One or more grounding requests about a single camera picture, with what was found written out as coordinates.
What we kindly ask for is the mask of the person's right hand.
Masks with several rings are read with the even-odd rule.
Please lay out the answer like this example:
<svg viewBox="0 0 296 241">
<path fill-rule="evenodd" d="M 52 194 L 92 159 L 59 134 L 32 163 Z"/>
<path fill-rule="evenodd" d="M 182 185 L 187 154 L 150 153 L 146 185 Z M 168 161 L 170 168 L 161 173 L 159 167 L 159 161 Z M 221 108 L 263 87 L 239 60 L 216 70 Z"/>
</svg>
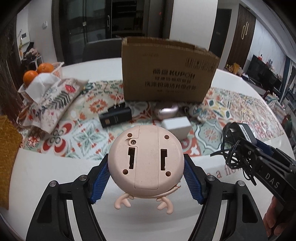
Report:
<svg viewBox="0 0 296 241">
<path fill-rule="evenodd" d="M 276 206 L 278 204 L 278 199 L 272 197 L 271 203 L 263 217 L 263 223 L 268 237 L 271 236 L 271 231 L 274 228 L 273 234 L 275 236 L 281 235 L 281 233 L 287 227 L 287 223 L 276 224 Z"/>
</svg>

